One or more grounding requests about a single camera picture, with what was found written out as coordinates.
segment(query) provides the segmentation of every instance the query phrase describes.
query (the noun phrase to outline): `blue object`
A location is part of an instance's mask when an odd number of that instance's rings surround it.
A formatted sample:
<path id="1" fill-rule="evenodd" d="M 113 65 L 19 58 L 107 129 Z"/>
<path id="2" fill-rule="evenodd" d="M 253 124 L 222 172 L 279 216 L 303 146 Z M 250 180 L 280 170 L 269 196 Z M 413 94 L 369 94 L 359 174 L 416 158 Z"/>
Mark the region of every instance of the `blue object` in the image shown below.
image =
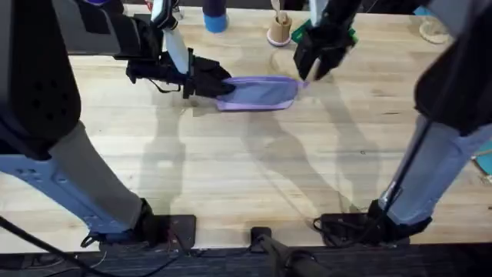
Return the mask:
<path id="1" fill-rule="evenodd" d="M 424 16 L 424 15 L 432 15 L 431 11 L 429 11 L 428 9 L 424 8 L 424 7 L 418 7 L 415 11 L 414 11 L 414 14 L 415 15 L 420 15 L 420 16 Z"/>
<path id="2" fill-rule="evenodd" d="M 225 0 L 204 0 L 202 10 L 205 28 L 209 32 L 223 32 L 228 27 Z"/>
<path id="3" fill-rule="evenodd" d="M 485 152 L 492 150 L 492 142 L 486 142 L 478 152 Z M 478 155 L 477 156 L 477 164 L 485 171 L 488 175 L 492 175 L 492 153 Z"/>
<path id="4" fill-rule="evenodd" d="M 226 15 L 212 17 L 203 14 L 203 18 L 205 20 L 205 28 L 209 32 L 223 32 L 228 27 L 228 17 Z"/>
<path id="5" fill-rule="evenodd" d="M 274 111 L 288 108 L 298 94 L 300 82 L 279 75 L 225 79 L 236 89 L 217 97 L 219 111 Z"/>

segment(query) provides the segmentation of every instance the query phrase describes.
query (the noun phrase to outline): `wood grain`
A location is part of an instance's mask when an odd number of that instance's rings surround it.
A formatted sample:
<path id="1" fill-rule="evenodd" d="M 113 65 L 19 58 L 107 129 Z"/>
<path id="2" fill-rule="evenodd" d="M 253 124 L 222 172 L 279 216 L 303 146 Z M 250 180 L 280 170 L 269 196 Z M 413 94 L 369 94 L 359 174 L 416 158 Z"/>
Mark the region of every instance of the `wood grain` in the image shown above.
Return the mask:
<path id="1" fill-rule="evenodd" d="M 196 55 L 218 60 L 232 75 L 296 75 L 295 45 L 267 42 L 273 15 L 228 9 L 228 30 L 214 35 L 199 8 L 184 8 L 179 28 Z M 309 17 L 289 15 L 293 29 Z M 124 62 L 72 57 L 81 119 L 105 161 L 156 213 L 198 217 L 197 247 L 245 246 L 256 225 L 272 227 L 288 245 L 321 245 L 309 227 L 313 217 L 367 207 L 404 154 L 417 114 L 414 83 L 444 49 L 421 39 L 418 20 L 359 15 L 361 41 L 343 65 L 279 112 L 220 113 L 207 99 L 162 95 L 146 81 L 132 85 Z M 412 242 L 490 241 L 489 206 L 492 188 L 468 166 Z M 0 212 L 60 249 L 81 251 L 83 223 L 7 175 L 0 176 Z M 0 252 L 37 251 L 0 230 Z"/>

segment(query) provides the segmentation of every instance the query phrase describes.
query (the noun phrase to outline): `black robot arm segment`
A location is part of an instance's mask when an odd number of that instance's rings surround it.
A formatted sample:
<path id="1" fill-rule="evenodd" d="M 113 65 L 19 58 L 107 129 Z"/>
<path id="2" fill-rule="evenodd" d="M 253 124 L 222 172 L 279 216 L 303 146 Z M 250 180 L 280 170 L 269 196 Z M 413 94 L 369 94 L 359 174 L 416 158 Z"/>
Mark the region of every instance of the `black robot arm segment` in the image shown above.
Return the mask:
<path id="1" fill-rule="evenodd" d="M 82 1 L 52 0 L 52 3 L 69 55 L 158 60 L 162 32 L 149 24 L 108 13 Z"/>

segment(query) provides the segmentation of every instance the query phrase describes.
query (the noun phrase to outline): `green tape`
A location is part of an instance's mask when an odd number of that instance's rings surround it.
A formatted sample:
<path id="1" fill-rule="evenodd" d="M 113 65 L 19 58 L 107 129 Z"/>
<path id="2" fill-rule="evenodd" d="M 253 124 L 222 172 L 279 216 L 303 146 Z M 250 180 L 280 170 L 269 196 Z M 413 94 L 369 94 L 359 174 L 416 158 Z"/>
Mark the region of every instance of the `green tape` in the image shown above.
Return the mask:
<path id="1" fill-rule="evenodd" d="M 299 43 L 302 40 L 302 35 L 304 34 L 304 30 L 306 29 L 307 26 L 311 26 L 310 19 L 292 32 L 291 38 L 294 42 Z M 353 28 L 348 30 L 348 34 L 352 37 L 352 39 L 356 44 L 359 42 L 359 38 L 357 37 L 356 31 Z"/>

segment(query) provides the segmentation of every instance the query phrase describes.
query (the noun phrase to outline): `purple pouch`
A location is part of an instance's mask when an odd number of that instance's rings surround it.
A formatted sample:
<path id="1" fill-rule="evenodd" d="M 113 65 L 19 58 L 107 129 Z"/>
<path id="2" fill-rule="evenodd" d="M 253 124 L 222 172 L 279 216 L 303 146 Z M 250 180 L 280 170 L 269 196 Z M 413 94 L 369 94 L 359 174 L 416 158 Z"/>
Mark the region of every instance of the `purple pouch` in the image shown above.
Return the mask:
<path id="1" fill-rule="evenodd" d="M 236 89 L 217 97 L 217 108 L 220 111 L 288 108 L 294 102 L 301 84 L 295 79 L 279 75 L 235 77 L 223 82 L 235 85 Z"/>

